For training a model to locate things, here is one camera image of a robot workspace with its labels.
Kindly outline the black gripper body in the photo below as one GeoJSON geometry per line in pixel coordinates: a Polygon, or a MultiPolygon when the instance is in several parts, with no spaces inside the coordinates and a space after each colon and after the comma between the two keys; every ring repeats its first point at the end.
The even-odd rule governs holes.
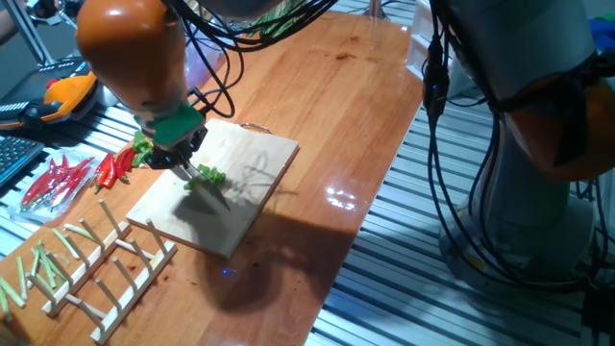
{"type": "Polygon", "coordinates": [[[195,152],[190,150],[189,142],[192,139],[192,135],[188,136],[185,139],[180,140],[178,143],[174,144],[169,148],[162,148],[159,145],[156,145],[156,149],[164,150],[167,152],[174,152],[178,158],[179,163],[182,159],[190,159],[195,152]]]}

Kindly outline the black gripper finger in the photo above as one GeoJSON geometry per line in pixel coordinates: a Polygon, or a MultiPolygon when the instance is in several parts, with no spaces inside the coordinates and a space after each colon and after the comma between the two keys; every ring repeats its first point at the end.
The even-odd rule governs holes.
{"type": "Polygon", "coordinates": [[[206,127],[202,127],[193,133],[192,139],[189,142],[192,152],[197,152],[200,149],[207,133],[208,129],[206,127]]]}
{"type": "Polygon", "coordinates": [[[172,169],[179,164],[174,152],[155,149],[145,160],[147,165],[154,170],[172,169]]]}

